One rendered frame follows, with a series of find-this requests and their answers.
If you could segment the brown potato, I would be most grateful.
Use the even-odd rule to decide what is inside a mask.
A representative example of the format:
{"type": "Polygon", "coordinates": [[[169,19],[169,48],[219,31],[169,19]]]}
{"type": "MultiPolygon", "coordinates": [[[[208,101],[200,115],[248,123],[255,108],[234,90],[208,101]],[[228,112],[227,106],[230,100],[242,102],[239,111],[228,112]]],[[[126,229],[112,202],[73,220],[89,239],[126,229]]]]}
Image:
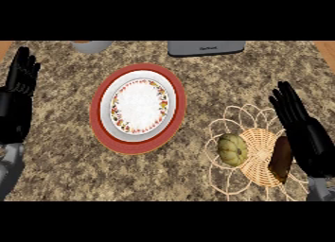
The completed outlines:
{"type": "Polygon", "coordinates": [[[280,136],[274,142],[268,170],[274,178],[282,183],[286,182],[292,160],[293,160],[293,155],[292,155],[292,149],[290,149],[287,137],[280,136]]]}

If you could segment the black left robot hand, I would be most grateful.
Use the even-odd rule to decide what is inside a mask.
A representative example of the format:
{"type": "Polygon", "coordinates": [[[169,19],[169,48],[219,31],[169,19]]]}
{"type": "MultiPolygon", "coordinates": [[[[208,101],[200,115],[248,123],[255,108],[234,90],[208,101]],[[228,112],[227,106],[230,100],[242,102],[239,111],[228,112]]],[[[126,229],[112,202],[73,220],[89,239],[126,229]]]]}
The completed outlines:
{"type": "Polygon", "coordinates": [[[13,57],[5,85],[0,87],[0,146],[22,143],[32,121],[32,98],[39,63],[20,46],[13,57]]]}

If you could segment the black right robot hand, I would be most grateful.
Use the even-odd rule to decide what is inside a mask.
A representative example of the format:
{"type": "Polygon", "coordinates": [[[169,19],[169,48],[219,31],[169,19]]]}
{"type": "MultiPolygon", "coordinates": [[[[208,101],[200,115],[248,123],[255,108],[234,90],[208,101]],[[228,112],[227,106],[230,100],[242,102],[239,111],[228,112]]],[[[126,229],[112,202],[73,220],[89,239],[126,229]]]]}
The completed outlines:
{"type": "Polygon", "coordinates": [[[335,145],[320,121],[308,115],[287,81],[277,82],[268,97],[292,149],[296,164],[313,178],[335,177],[335,145]]]}

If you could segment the grey round container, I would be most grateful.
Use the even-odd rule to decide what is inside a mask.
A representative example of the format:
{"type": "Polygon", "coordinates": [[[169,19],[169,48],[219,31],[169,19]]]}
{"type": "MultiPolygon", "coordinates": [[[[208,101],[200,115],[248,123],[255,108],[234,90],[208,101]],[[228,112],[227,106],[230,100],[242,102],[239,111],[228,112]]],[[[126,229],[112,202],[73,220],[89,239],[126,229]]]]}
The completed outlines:
{"type": "Polygon", "coordinates": [[[88,41],[85,43],[72,42],[72,46],[78,52],[94,54],[103,51],[112,43],[112,41],[88,41]]]}

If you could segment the green squash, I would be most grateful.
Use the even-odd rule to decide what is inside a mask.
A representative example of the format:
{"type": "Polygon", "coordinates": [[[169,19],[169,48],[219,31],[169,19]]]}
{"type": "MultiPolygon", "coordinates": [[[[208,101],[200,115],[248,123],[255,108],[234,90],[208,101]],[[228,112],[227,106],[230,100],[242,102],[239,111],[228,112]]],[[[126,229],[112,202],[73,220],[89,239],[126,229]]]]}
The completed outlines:
{"type": "Polygon", "coordinates": [[[233,133],[224,133],[218,138],[218,156],[221,161],[239,166],[246,160],[246,143],[242,137],[233,133]]]}

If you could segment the grey rectangular appliance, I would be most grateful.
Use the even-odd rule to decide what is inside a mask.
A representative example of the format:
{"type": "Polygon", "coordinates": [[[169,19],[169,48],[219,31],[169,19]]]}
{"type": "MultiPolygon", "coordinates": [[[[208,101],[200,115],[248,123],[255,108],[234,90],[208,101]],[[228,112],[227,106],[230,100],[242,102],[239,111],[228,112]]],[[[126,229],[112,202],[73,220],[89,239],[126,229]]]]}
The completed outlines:
{"type": "Polygon", "coordinates": [[[245,41],[168,41],[166,53],[172,57],[194,57],[239,53],[245,41]]]}

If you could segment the red-rimmed white floral plate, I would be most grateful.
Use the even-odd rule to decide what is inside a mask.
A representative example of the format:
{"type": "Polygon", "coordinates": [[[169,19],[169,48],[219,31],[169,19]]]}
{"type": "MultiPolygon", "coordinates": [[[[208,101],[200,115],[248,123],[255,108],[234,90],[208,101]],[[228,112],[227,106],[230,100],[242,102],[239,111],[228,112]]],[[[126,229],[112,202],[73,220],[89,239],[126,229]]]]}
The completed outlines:
{"type": "Polygon", "coordinates": [[[101,145],[137,155],[160,147],[185,113],[183,84],[166,68],[138,63],[101,82],[89,103],[89,127],[101,145]]]}

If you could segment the woven wicker placemat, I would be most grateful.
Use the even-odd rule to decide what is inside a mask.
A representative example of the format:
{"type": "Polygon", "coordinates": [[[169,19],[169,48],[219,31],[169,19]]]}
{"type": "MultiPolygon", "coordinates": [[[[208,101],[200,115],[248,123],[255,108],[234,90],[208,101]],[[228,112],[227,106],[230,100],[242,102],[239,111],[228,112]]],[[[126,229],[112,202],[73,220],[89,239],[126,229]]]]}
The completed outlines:
{"type": "Polygon", "coordinates": [[[276,139],[284,130],[279,125],[273,108],[259,109],[252,104],[224,108],[221,118],[208,125],[209,139],[203,145],[208,165],[208,184],[224,195],[227,201],[301,201],[308,195],[307,178],[292,162],[286,183],[282,183],[268,170],[276,139]],[[218,138],[234,133],[234,141],[245,142],[245,161],[233,166],[218,155],[218,138]]]}

